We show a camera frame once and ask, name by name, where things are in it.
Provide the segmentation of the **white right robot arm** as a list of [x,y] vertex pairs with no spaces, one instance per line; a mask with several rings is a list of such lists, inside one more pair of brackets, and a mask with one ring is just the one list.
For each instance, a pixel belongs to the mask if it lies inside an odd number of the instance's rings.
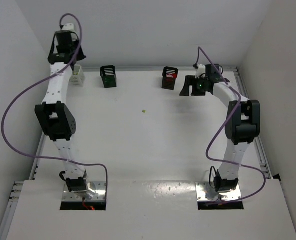
[[257,100],[249,100],[240,95],[223,78],[218,64],[194,64],[195,75],[185,77],[180,96],[201,97],[210,93],[227,108],[223,125],[227,146],[220,167],[210,180],[217,193],[230,192],[238,184],[238,171],[245,151],[260,133],[260,104]]

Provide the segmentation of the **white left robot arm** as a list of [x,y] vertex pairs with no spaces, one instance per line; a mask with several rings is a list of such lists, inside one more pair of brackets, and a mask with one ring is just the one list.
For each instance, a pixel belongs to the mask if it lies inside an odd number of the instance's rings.
[[56,31],[52,40],[48,61],[50,74],[46,95],[41,104],[35,106],[35,114],[43,133],[50,138],[64,159],[65,170],[60,172],[60,178],[65,181],[69,192],[85,193],[87,174],[84,167],[75,164],[76,150],[73,135],[76,132],[76,121],[66,106],[66,96],[73,67],[72,59],[79,44],[78,36],[71,30]]

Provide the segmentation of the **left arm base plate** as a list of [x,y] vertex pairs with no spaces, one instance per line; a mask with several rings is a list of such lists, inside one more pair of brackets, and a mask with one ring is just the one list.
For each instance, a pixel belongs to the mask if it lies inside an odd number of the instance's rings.
[[67,185],[64,185],[62,193],[62,202],[105,202],[106,182],[103,181],[90,181],[87,183],[85,191],[70,192]]

